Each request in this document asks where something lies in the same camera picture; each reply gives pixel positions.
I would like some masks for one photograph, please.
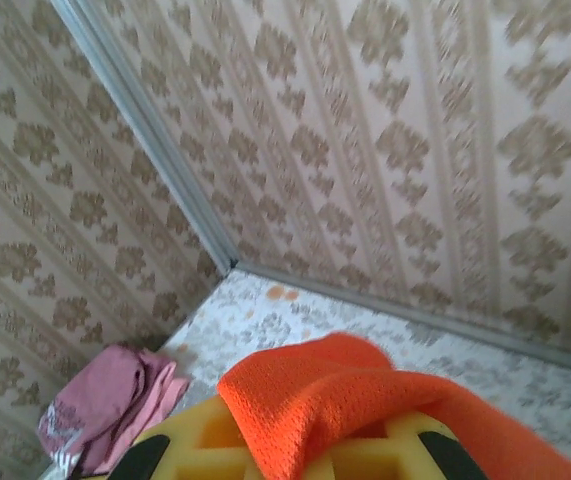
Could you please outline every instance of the wall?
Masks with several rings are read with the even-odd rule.
[[[246,261],[571,351],[571,0],[106,0]]]
[[[217,281],[49,2],[0,2],[0,479],[42,471],[37,419],[89,359],[158,345]]]

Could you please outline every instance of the pink towel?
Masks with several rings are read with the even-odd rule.
[[[148,351],[112,345],[56,395],[40,419],[37,434],[65,475],[77,464],[81,473],[95,471],[112,439],[136,417],[170,362]]]
[[[159,373],[149,396],[136,417],[116,438],[105,460],[96,468],[96,474],[110,472],[131,446],[134,439],[148,428],[158,425],[172,411],[178,399],[185,393],[189,380],[174,378],[176,364],[165,366]]]

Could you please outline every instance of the orange stain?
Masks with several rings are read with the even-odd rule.
[[[285,294],[285,300],[289,300],[290,302],[293,302],[297,298],[298,298],[298,290],[290,290]]]
[[[267,291],[267,298],[270,300],[280,300],[285,293],[285,288],[282,285],[274,285]]]

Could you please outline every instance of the orange cloth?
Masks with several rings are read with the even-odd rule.
[[[528,428],[449,380],[394,370],[347,334],[254,353],[218,392],[268,480],[297,479],[336,441],[409,410],[447,425],[492,480],[571,479],[571,462]]]

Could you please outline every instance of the yellow object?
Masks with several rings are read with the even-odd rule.
[[[379,433],[363,430],[331,447],[306,468],[303,480],[445,480],[418,434],[433,431],[456,440],[449,428],[422,413],[388,419],[379,427]],[[156,435],[170,442],[151,480],[263,479],[218,396],[146,430],[134,444]]]

